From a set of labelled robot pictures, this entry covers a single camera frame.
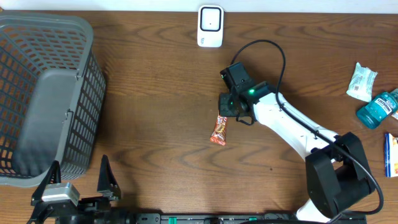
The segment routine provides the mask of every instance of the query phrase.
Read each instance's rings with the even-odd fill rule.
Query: laundry basket
[[[105,94],[93,29],[74,16],[0,12],[0,184],[88,168]]]

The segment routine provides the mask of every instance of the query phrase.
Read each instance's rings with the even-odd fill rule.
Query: teal bottle
[[[398,89],[377,95],[368,105],[356,112],[357,117],[370,129],[377,128],[390,114],[398,110]]]

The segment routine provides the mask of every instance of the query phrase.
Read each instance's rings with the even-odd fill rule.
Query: white background
[[[0,0],[3,9],[194,12],[216,4],[226,12],[398,13],[397,0]]]

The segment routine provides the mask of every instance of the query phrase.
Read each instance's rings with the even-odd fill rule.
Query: plastic packet
[[[385,134],[384,143],[384,165],[386,167],[386,177],[398,176],[398,138],[390,133]]]
[[[347,94],[353,98],[370,102],[372,100],[372,87],[377,72],[361,67],[357,62],[354,75],[349,83]]]
[[[210,141],[225,146],[226,144],[226,122],[228,118],[218,115],[216,126],[213,134],[210,137]]]

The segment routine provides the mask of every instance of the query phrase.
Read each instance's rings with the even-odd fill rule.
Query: wood grain
[[[124,199],[118,205],[165,213],[254,213],[300,208],[308,199],[304,162],[278,135],[230,121],[227,146],[209,141],[219,71],[244,44],[270,39],[286,53],[283,94],[322,126],[363,142],[385,196],[368,223],[396,223],[398,179],[384,177],[383,134],[398,135],[388,118],[376,130],[355,116],[365,103],[346,95],[354,65],[379,72],[373,94],[398,86],[398,16],[227,13],[218,49],[196,43],[197,14],[183,12],[52,12],[85,18],[93,50],[108,80],[89,171],[73,181],[82,197],[97,195],[101,156],[110,158]],[[259,81],[276,83],[280,53],[267,44],[239,60]],[[0,187],[0,222],[25,223],[34,189]],[[377,195],[353,209],[371,210]]]

